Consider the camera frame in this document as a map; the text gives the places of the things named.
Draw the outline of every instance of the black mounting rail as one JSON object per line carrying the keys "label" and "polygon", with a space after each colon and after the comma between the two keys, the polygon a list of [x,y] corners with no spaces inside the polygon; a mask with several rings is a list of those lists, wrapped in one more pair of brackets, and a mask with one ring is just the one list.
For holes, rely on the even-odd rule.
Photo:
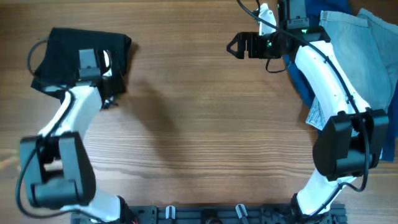
{"label": "black mounting rail", "polygon": [[[175,209],[175,219],[166,219],[166,208],[156,206],[130,207],[139,224],[290,224],[297,223],[284,215],[290,204],[268,204],[258,207],[246,207],[247,218],[238,217],[235,207],[182,207]],[[89,219],[71,216],[71,223],[91,223]],[[321,220],[307,222],[312,224],[347,224],[345,206],[331,205],[330,211]]]}

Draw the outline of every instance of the light blue fabric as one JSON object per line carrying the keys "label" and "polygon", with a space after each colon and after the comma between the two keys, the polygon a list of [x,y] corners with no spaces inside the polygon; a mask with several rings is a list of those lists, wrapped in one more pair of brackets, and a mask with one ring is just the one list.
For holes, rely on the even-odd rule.
{"label": "light blue fabric", "polygon": [[[398,80],[398,28],[365,9],[358,17],[322,11],[320,25],[330,36],[337,61],[359,95],[373,109],[386,112]],[[323,129],[319,102],[314,99],[306,122]]]}

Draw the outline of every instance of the wood grain surface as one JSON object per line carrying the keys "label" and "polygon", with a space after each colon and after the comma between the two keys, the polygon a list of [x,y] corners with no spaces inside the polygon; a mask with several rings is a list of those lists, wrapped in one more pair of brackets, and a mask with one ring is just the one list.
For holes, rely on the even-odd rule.
{"label": "wood grain surface", "polygon": [[[288,74],[226,52],[237,32],[258,29],[235,1],[0,2],[1,223],[68,223],[67,216],[25,218],[14,201],[19,140],[60,105],[30,88],[26,70],[28,51],[52,27],[124,33],[139,46],[128,92],[95,117],[85,138],[99,186],[128,204],[287,203],[314,170],[317,133],[305,124],[308,108]],[[269,5],[276,12],[275,1]],[[397,1],[351,5],[398,24]],[[270,69],[283,66],[273,60]],[[397,185],[398,165],[381,162],[363,193],[346,189],[337,202],[350,223],[397,223]]]}

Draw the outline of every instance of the black cloth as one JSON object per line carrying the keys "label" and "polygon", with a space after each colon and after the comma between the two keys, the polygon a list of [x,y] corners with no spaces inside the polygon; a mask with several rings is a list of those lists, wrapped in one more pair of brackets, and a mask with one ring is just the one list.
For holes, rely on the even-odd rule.
{"label": "black cloth", "polygon": [[125,91],[123,76],[127,65],[131,39],[124,34],[88,31],[78,29],[53,28],[47,41],[47,49],[42,63],[35,71],[36,78],[31,87],[50,96],[61,99],[59,93],[45,92],[44,84],[74,86],[78,81],[79,50],[108,50],[111,53],[113,76],[107,82],[107,95],[117,95]]}

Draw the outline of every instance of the cable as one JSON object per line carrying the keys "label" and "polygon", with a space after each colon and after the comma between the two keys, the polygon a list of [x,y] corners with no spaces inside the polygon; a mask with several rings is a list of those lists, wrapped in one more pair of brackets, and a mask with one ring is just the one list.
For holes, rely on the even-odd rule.
{"label": "cable", "polygon": [[346,95],[348,97],[348,101],[351,104],[351,106],[353,107],[356,116],[358,117],[359,128],[362,130],[362,135],[363,135],[363,139],[364,139],[364,146],[365,146],[365,163],[364,163],[364,175],[363,175],[363,179],[362,179],[362,184],[361,184],[360,188],[357,188],[357,187],[355,187],[352,184],[347,183],[347,182],[340,183],[338,185],[338,187],[336,188],[336,190],[332,193],[331,197],[318,210],[316,210],[314,214],[312,214],[309,217],[307,217],[307,218],[312,218],[315,215],[318,215],[323,209],[325,209],[326,206],[334,199],[334,197],[332,197],[332,196],[333,195],[337,195],[338,192],[344,186],[348,186],[351,189],[355,190],[356,192],[362,192],[366,188],[366,184],[368,182],[368,174],[369,174],[369,139],[368,139],[368,132],[366,131],[365,124],[364,124],[364,121],[362,120],[362,117],[361,117],[361,114],[359,112],[359,109],[356,107],[355,102],[354,102],[354,98],[351,95],[351,93],[349,92],[348,87],[346,86],[346,84],[345,84],[345,82],[343,80],[343,77],[341,77],[341,75],[338,72],[337,68],[334,66],[334,64],[331,62],[331,60],[329,59],[328,56],[326,56],[321,50],[316,48],[310,42],[308,42],[308,41],[306,41],[306,40],[304,40],[304,39],[302,39],[302,38],[300,38],[300,37],[298,37],[298,36],[296,36],[294,34],[291,34],[290,32],[287,32],[286,30],[283,30],[283,29],[281,29],[281,28],[279,28],[277,26],[274,26],[271,23],[265,21],[264,19],[261,19],[260,17],[254,15],[253,12],[251,12],[244,4],[242,4],[242,2],[240,0],[236,0],[236,1],[238,2],[239,6],[246,13],[248,13],[250,16],[252,16],[255,20],[257,20],[259,22],[262,22],[265,25],[267,25],[267,26],[269,26],[271,28],[274,28],[275,30],[277,30],[277,31],[279,31],[279,32],[281,32],[283,34],[300,41],[301,43],[311,47],[314,51],[316,51],[316,53],[320,54],[325,59],[325,61],[328,62],[329,66],[333,69],[333,71],[336,73],[336,75],[337,75],[337,77],[338,77],[338,79],[339,79],[339,81],[341,83],[341,86],[343,87],[343,89],[344,89],[344,91],[345,91],[345,93],[346,93]]}
{"label": "cable", "polygon": [[94,220],[96,220],[96,221],[98,221],[98,222],[100,222],[100,223],[103,223],[102,219],[100,219],[100,218],[98,218],[98,217],[95,217],[95,216],[92,216],[92,215],[90,215],[89,213],[86,213],[86,212],[81,211],[81,210],[78,210],[78,209],[69,210],[69,211],[63,211],[63,212],[57,212],[57,213],[53,213],[53,214],[50,214],[50,215],[37,215],[37,214],[33,214],[33,213],[28,212],[28,211],[24,208],[24,206],[23,206],[23,204],[22,204],[22,201],[21,201],[21,186],[22,186],[22,180],[24,179],[26,170],[27,170],[27,168],[28,168],[30,162],[32,161],[34,155],[35,155],[35,154],[38,154],[38,153],[40,152],[40,148],[44,145],[44,143],[46,142],[46,140],[48,140],[48,138],[59,128],[59,126],[61,125],[62,121],[68,116],[68,114],[69,114],[69,112],[72,110],[73,105],[75,104],[75,100],[76,100],[75,95],[74,95],[73,92],[70,91],[68,88],[65,88],[65,87],[63,87],[63,86],[60,86],[60,85],[58,85],[58,84],[53,84],[53,83],[50,83],[50,82],[42,81],[39,77],[35,76],[35,73],[32,71],[32,69],[31,69],[31,67],[30,67],[30,58],[31,58],[31,56],[32,56],[32,53],[33,53],[33,51],[37,48],[37,46],[39,46],[40,44],[42,44],[42,43],[44,43],[44,42],[46,42],[46,41],[47,41],[47,39],[45,39],[45,40],[40,40],[38,43],[36,43],[36,44],[31,48],[31,50],[29,51],[29,54],[28,54],[28,58],[27,58],[27,69],[29,70],[29,72],[30,72],[30,74],[33,76],[33,78],[34,78],[36,81],[40,82],[41,84],[44,84],[44,85],[47,85],[47,86],[56,86],[56,87],[58,87],[59,89],[65,91],[65,93],[66,93],[66,92],[69,93],[69,94],[70,94],[70,102],[69,102],[67,108],[65,109],[65,111],[62,113],[60,119],[59,119],[59,120],[54,124],[54,126],[51,128],[50,132],[49,132],[46,136],[44,136],[42,140],[40,140],[39,142],[37,142],[36,148],[29,154],[29,157],[28,157],[28,159],[26,160],[25,166],[22,167],[21,173],[20,173],[20,175],[19,175],[19,179],[18,179],[17,185],[16,185],[16,203],[17,203],[17,207],[18,207],[18,209],[19,209],[24,215],[26,215],[27,217],[31,217],[31,218],[53,218],[53,217],[57,217],[57,216],[60,216],[60,215],[64,215],[64,214],[66,214],[66,213],[75,212],[75,213],[80,213],[80,214],[82,214],[82,215],[85,215],[85,216],[87,216],[88,218],[94,219]]}
{"label": "cable", "polygon": [[292,63],[292,61],[289,60],[289,62],[287,63],[286,67],[285,67],[283,70],[270,71],[270,70],[268,70],[268,65],[269,65],[269,62],[270,62],[270,61],[271,61],[271,59],[269,58],[269,59],[267,60],[267,63],[266,63],[266,70],[267,70],[267,72],[269,72],[269,73],[280,73],[280,72],[284,72],[284,71],[286,71],[286,70],[289,68],[290,64]]}
{"label": "cable", "polygon": [[257,2],[257,11],[256,11],[256,15],[258,16],[260,14],[260,0],[256,0]]}

